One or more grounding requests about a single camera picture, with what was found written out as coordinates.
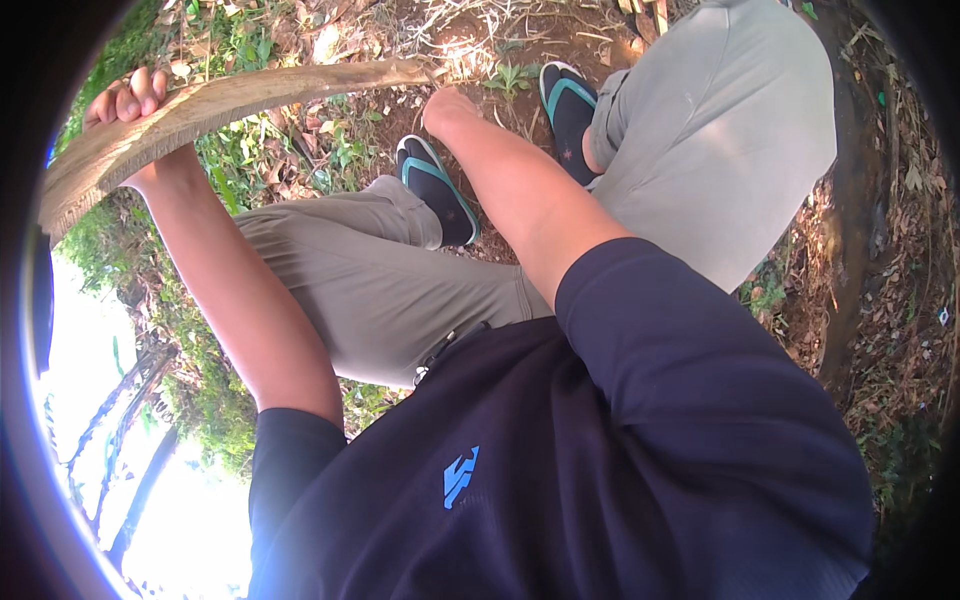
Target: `pant leg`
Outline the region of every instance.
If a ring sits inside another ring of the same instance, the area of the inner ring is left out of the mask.
[[[317,327],[342,377],[409,388],[450,331],[552,314],[519,267],[431,252],[440,221],[394,177],[251,210],[236,223]]]
[[[827,53],[773,0],[706,2],[599,96],[593,194],[727,292],[836,156]]]

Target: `foot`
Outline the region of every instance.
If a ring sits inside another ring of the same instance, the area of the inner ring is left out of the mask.
[[[540,70],[540,100],[557,142],[560,164],[581,185],[588,185],[594,173],[584,160],[584,132],[593,120],[597,93],[584,76],[565,62],[554,60]]]
[[[480,224],[453,187],[437,153],[417,135],[396,145],[396,176],[437,214],[444,231],[441,246],[466,246],[480,235]]]

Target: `blue logo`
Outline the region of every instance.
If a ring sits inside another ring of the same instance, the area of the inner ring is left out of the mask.
[[[473,458],[464,460],[463,456],[458,456],[449,467],[444,469],[444,508],[447,510],[453,508],[453,501],[457,499],[460,490],[470,485],[470,474],[473,473],[473,466],[476,465],[480,446],[476,445],[472,450]],[[461,460],[464,462],[457,467],[457,463]]]

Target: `hand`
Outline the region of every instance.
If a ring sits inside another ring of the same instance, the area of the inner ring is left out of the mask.
[[[444,130],[451,123],[478,118],[483,119],[480,108],[457,91],[456,87],[444,87],[435,91],[423,107],[423,126],[440,140],[444,139]]]
[[[141,66],[130,77],[130,88],[115,81],[90,103],[84,114],[84,131],[101,123],[117,119],[130,123],[152,114],[166,96],[167,74],[157,71],[150,77],[147,67]]]
[[[86,109],[84,132],[101,123],[112,123],[117,119],[130,123],[153,114],[167,97],[167,74],[160,70],[153,76],[149,73],[147,67],[142,66],[133,72],[129,87],[116,81],[101,92]],[[121,185],[145,193],[158,182],[188,180],[186,176],[196,175],[197,172],[202,172],[200,163],[192,144],[187,144],[140,169]]]

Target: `teal strap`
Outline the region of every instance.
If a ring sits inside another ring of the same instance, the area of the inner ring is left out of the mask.
[[[422,171],[423,173],[429,173],[438,180],[446,183],[450,186],[450,189],[453,190],[453,193],[457,193],[457,188],[453,187],[453,182],[450,181],[450,178],[446,175],[444,171],[441,171],[437,168],[437,165],[432,162],[427,162],[426,160],[420,160],[419,158],[414,158],[408,156],[406,160],[403,161],[403,172],[400,174],[400,180],[403,181],[403,184],[406,185],[410,182],[410,169],[411,167]]]
[[[400,180],[404,185],[407,185],[410,181],[410,169],[412,168],[432,175],[443,183],[446,183],[447,187],[449,187],[453,192],[453,195],[457,197],[457,202],[459,202],[460,206],[462,206],[467,212],[467,217],[473,222],[473,237],[467,241],[467,244],[472,244],[475,242],[477,237],[480,235],[480,223],[477,221],[477,217],[473,214],[473,211],[470,210],[470,207],[464,200],[464,197],[461,196],[460,192],[457,191],[457,188],[454,187],[453,181],[451,181],[450,177],[446,174],[446,170],[443,170],[443,168],[438,169],[437,165],[432,162],[427,162],[426,160],[408,156],[407,159],[403,161],[403,170],[400,172]]]
[[[566,77],[560,78],[554,85],[553,89],[550,90],[550,99],[546,103],[546,115],[550,119],[550,127],[553,127],[553,113],[557,110],[557,103],[560,102],[560,94],[565,89],[569,89],[576,95],[584,99],[591,108],[597,108],[596,100],[593,100],[593,97],[584,89],[584,87],[572,79]]]

